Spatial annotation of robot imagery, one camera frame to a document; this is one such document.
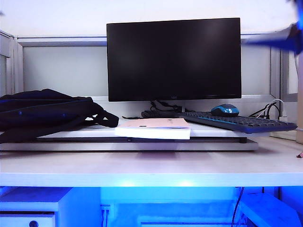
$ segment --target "monitor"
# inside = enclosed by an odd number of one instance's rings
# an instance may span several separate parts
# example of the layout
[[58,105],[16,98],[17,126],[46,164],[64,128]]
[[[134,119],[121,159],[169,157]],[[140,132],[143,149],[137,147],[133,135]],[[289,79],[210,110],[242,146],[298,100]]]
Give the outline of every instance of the monitor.
[[239,18],[107,24],[109,101],[241,97]]

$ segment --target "paper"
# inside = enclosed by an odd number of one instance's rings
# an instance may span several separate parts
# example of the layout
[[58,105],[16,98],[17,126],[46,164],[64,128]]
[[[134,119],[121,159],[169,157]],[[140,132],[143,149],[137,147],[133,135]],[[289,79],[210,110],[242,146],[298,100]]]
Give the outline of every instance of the paper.
[[190,127],[183,118],[128,120],[115,128],[115,135],[148,139],[189,140]]

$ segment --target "blue mouse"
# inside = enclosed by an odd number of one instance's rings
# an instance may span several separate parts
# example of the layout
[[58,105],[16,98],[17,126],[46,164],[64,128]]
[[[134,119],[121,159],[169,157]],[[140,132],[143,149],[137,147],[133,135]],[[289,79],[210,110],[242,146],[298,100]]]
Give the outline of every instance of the blue mouse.
[[214,107],[210,111],[214,116],[235,117],[239,114],[239,110],[232,104],[222,104]]

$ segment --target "black backpack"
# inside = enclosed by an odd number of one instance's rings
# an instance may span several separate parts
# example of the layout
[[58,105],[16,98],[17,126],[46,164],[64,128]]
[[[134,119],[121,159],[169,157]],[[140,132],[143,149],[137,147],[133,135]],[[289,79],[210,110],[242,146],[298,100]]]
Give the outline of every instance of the black backpack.
[[0,143],[34,140],[39,136],[100,124],[116,127],[119,118],[90,97],[71,97],[44,89],[0,97]]

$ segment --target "desk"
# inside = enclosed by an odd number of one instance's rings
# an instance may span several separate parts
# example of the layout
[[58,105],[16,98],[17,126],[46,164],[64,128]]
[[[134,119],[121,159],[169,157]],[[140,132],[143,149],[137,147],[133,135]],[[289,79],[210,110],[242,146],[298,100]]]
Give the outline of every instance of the desk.
[[257,151],[1,153],[2,186],[299,186],[303,145],[253,138]]

